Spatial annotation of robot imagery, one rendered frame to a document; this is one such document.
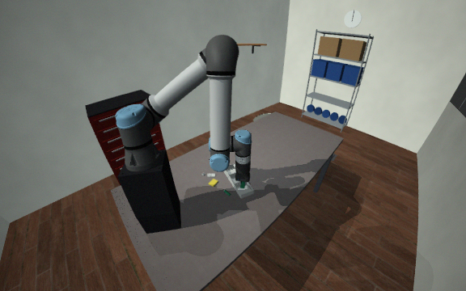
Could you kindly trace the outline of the yellow block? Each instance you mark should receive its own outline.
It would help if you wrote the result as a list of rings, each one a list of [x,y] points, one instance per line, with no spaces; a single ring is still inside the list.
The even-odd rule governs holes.
[[[209,182],[209,185],[214,187],[215,184],[217,183],[218,181],[216,179],[212,179],[210,182]]]

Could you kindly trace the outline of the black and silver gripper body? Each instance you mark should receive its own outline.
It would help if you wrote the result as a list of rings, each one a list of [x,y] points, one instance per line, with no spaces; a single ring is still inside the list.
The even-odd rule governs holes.
[[[235,180],[242,182],[249,182],[250,178],[250,164],[251,155],[246,158],[241,158],[235,155]],[[239,174],[238,174],[239,173]]]

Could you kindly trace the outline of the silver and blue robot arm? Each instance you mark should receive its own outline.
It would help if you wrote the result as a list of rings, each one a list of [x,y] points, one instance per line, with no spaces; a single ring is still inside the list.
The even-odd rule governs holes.
[[[157,95],[150,95],[143,103],[129,105],[116,113],[129,171],[145,171],[160,162],[160,152],[150,131],[169,114],[170,108],[207,78],[210,79],[210,167],[222,172],[229,167],[230,152],[241,158],[251,154],[249,131],[238,130],[231,136],[232,79],[238,56],[239,47],[234,39],[215,36],[198,53],[198,59]]]

